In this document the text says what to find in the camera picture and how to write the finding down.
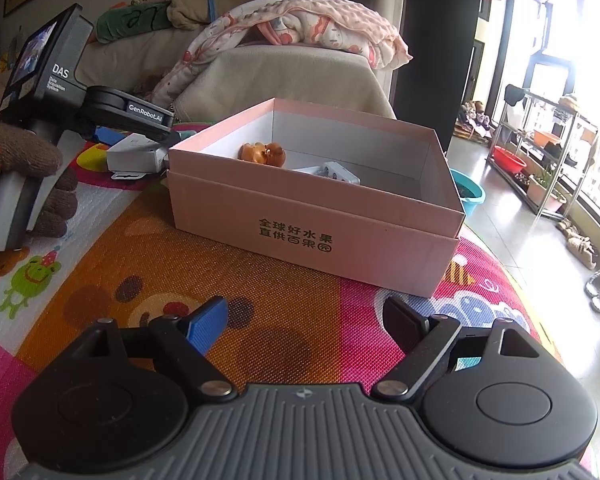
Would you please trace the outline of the brown knitted gloved left hand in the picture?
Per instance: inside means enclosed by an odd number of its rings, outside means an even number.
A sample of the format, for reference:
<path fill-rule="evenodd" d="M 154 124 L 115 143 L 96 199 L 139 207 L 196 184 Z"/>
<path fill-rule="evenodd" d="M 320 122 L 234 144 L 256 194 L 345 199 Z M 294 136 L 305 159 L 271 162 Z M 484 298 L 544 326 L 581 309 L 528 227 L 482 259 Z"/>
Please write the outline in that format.
<path fill-rule="evenodd" d="M 0 99 L 4 93 L 0 79 Z M 61 151 L 33 132 L 0 122 L 0 175 L 15 172 L 25 178 L 43 179 L 60 170 Z M 67 223 L 76 214 L 76 173 L 68 168 L 62 172 L 47 196 L 31 235 L 61 238 L 67 233 Z"/>

